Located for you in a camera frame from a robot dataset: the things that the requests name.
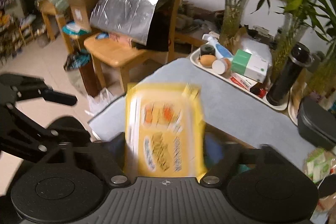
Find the black case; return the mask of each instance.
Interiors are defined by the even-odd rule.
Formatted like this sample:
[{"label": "black case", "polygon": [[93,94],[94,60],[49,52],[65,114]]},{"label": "black case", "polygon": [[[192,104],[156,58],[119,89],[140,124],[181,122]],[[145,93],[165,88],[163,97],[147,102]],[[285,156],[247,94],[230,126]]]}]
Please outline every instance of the black case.
[{"label": "black case", "polygon": [[318,103],[309,97],[304,98],[297,118],[302,138],[326,150],[336,146],[336,119]]}]

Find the metal screw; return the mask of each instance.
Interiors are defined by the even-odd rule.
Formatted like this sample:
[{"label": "metal screw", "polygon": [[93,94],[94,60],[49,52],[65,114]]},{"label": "metal screw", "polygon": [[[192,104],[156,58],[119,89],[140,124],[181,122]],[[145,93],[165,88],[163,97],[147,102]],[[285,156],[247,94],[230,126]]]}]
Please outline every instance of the metal screw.
[{"label": "metal screw", "polygon": [[114,176],[114,177],[112,177],[112,178],[111,178],[111,181],[112,181],[114,184],[122,184],[122,183],[125,183],[125,182],[127,181],[127,177],[118,175],[118,176]]},{"label": "metal screw", "polygon": [[207,184],[216,184],[219,182],[219,178],[216,176],[207,176],[203,179],[203,181]]},{"label": "metal screw", "polygon": [[13,105],[11,103],[7,103],[6,106],[8,107],[8,109],[13,109]]},{"label": "metal screw", "polygon": [[40,144],[39,150],[41,150],[42,152],[47,152],[48,149],[44,145]]},{"label": "metal screw", "polygon": [[58,136],[58,132],[56,130],[50,130],[51,131],[51,134],[54,135],[54,136]]}]

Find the black thermos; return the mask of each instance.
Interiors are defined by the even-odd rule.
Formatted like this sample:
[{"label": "black thermos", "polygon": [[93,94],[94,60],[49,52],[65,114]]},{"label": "black thermos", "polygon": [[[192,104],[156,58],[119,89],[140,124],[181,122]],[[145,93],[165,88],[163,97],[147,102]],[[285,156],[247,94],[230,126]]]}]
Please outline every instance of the black thermos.
[{"label": "black thermos", "polygon": [[283,70],[266,95],[266,99],[271,105],[281,105],[282,99],[287,95],[309,59],[309,49],[301,43],[295,44]]}]

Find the white lid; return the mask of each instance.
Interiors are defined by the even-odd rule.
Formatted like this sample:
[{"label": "white lid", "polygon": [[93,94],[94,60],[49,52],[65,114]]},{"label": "white lid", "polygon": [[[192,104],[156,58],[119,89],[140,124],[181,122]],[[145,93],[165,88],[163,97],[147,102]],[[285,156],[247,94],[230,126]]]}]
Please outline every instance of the white lid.
[{"label": "white lid", "polygon": [[215,60],[212,63],[212,70],[218,75],[222,75],[227,70],[227,63],[224,60]]}]

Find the white tray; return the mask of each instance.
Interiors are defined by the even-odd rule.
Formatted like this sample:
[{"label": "white tray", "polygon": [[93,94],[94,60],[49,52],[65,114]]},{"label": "white tray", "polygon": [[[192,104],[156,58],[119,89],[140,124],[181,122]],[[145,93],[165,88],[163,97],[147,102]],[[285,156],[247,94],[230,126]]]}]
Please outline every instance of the white tray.
[{"label": "white tray", "polygon": [[273,105],[271,105],[271,104],[266,100],[266,96],[264,96],[264,98],[261,99],[260,97],[258,97],[258,96],[256,96],[256,95],[254,95],[253,93],[249,92],[247,89],[242,88],[241,86],[239,86],[239,85],[233,83],[233,82],[230,80],[231,75],[226,75],[226,74],[224,74],[224,75],[218,75],[218,74],[214,73],[213,70],[212,70],[211,68],[205,68],[205,67],[203,67],[203,66],[199,63],[199,61],[198,61],[198,58],[199,58],[199,55],[200,55],[200,51],[201,51],[201,49],[199,48],[199,49],[197,49],[196,51],[194,51],[194,52],[191,54],[191,56],[190,56],[190,60],[191,60],[191,62],[192,62],[196,67],[199,67],[200,69],[205,70],[205,71],[208,72],[208,73],[211,73],[212,75],[214,75],[214,76],[216,76],[216,77],[222,79],[223,81],[229,83],[230,85],[235,86],[236,88],[242,90],[243,92],[249,94],[250,96],[254,97],[255,99],[259,100],[260,102],[263,102],[265,105],[268,105],[269,107],[271,107],[271,108],[273,108],[273,109],[275,109],[275,110],[277,110],[277,111],[283,111],[283,110],[285,110],[285,109],[287,108],[288,99],[286,99],[286,100],[284,101],[285,103],[283,103],[282,105],[279,105],[279,106],[273,106]]},{"label": "white tray", "polygon": [[289,103],[288,103],[288,115],[290,119],[292,120],[293,124],[297,126],[297,117],[295,115],[295,109],[293,106],[292,98],[289,99]]}]

